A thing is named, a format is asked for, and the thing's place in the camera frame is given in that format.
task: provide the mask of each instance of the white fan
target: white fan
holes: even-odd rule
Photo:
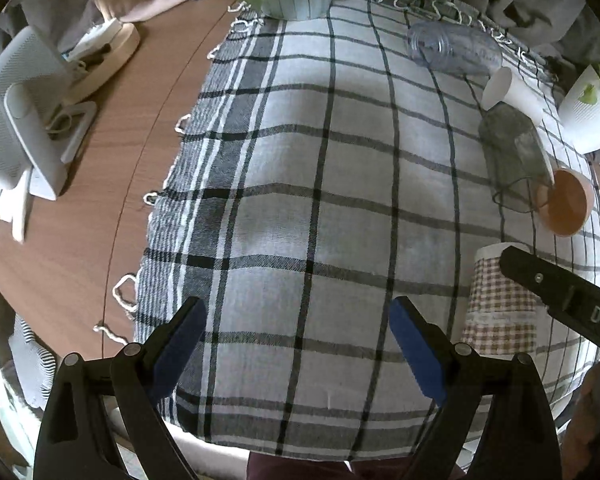
[[[18,241],[24,240],[28,194],[58,198],[64,165],[74,160],[95,117],[93,102],[61,107],[73,81],[72,66],[34,27],[24,28],[0,55],[0,189],[12,203]]]

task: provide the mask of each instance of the white paper cup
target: white paper cup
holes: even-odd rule
[[[491,260],[492,258],[499,258],[504,249],[507,247],[517,247],[520,250],[525,251],[525,253],[530,252],[529,247],[527,247],[525,244],[503,242],[501,244],[487,245],[486,247],[478,249],[475,253],[475,261],[478,262],[479,260]]]
[[[542,124],[544,109],[540,99],[508,66],[491,76],[482,94],[482,108],[485,110],[491,110],[499,102],[520,110],[535,126]]]

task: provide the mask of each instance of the blue gripper pad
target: blue gripper pad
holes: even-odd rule
[[[389,327],[422,394],[443,406],[446,401],[443,368],[399,300],[393,300],[389,305]]]
[[[153,383],[147,388],[152,404],[169,397],[187,365],[206,327],[205,302],[197,300],[176,330],[171,334],[154,365]]]

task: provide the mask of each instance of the striped cloth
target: striped cloth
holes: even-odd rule
[[[31,327],[16,314],[9,348],[24,400],[32,408],[46,408],[56,374],[56,358],[36,341]]]
[[[597,185],[573,238],[495,205],[478,137],[486,81],[411,62],[404,35],[419,18],[396,2],[334,0],[308,22],[244,16],[216,54],[150,218],[136,320],[144,342],[187,296],[208,305],[160,406],[208,442],[313,460],[404,456],[434,408],[387,327],[392,298],[408,295],[459,340],[474,254],[501,241],[600,286]],[[561,140],[549,78],[505,57],[545,98],[552,159],[594,179]],[[555,402],[597,349],[544,312],[537,323]]]

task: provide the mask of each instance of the terracotta dish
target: terracotta dish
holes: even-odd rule
[[[576,234],[593,209],[593,184],[587,177],[568,168],[554,171],[553,188],[538,187],[536,203],[542,223],[557,236]]]

